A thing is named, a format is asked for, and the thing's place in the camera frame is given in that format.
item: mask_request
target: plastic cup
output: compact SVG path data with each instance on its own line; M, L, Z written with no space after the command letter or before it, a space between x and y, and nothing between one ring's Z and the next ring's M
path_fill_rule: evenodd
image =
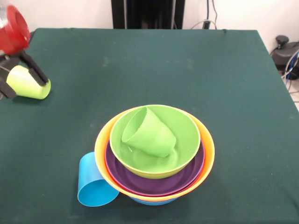
M111 187L100 174L94 152L84 155L79 163L78 200L88 207L97 207L113 201L119 191Z
M128 122L121 141L147 154L164 158L170 154L177 139L153 111L143 107Z
M51 90L51 81L40 86L30 75L28 69L17 65L8 74L7 84L15 91L18 96L34 99L45 99Z

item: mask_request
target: orange bowl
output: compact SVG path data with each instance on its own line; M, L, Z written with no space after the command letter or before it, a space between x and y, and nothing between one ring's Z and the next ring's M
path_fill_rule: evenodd
M105 124L105 126L102 128L100 131L97 140L95 142L95 148L94 148L94 153L95 153L95 160L97 167L103 176L103 178L116 190L119 192L128 195L129 197L134 197L140 200L148 201L148 202L161 202L161 201L167 201L171 200L176 197L183 196L185 194L190 193L194 189L196 189L209 175L211 172L213 163L214 163L214 157L215 157L215 147L214 147L214 142L212 139L211 134L209 133L208 129L194 116L191 114L187 113L196 123L202 143L204 144L205 148L205 161L204 161L204 166L203 169L200 173L200 175L197 177L196 181L190 185L188 188L186 188L184 191L173 194L173 195L167 195L167 196L161 196L161 197L148 197L148 196L141 196L137 194L133 194L131 192L126 191L123 189L117 182L114 181L113 177L110 175L107 166L105 164L105 150L109 141L109 136L111 129L115 122L126 112L133 110L136 108L129 109L127 111L124 111L118 115L116 115L114 118L112 118L108 123Z

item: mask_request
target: white wall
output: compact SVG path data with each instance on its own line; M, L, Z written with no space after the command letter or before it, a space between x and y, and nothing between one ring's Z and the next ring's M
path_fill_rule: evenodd
M299 0L214 0L218 29L257 29L267 49L277 35L299 41ZM0 0L14 4L31 31L38 27L113 28L111 0ZM184 29L206 18L206 0L185 0ZM210 19L214 19L210 0Z
M268 51L276 47L275 37L286 35L299 41L299 0L214 0L218 29L257 29ZM184 29L206 19L206 0L186 0ZM215 19L210 0L210 19Z
M36 28L113 28L110 0L0 0L24 16L30 31Z

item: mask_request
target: stacked bowls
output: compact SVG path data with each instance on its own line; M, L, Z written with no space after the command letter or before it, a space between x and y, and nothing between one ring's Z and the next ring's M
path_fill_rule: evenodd
M162 205L206 179L214 143L194 116L170 106L147 105L120 113L102 128L95 160L113 188L139 203Z

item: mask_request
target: blue bowl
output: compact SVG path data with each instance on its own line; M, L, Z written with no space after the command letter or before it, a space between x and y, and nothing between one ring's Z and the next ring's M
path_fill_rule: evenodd
M140 199L137 199L137 198L133 198L133 197L130 197L132 198L134 201L136 202L139 202L141 204L145 204L145 205L151 205L151 206L157 206L157 205L163 205L163 204L168 204L170 202L173 202L174 200L177 200L178 198L173 198L171 200L167 200L167 201L162 201L162 202L146 202L146 201L143 201L143 200L140 200Z

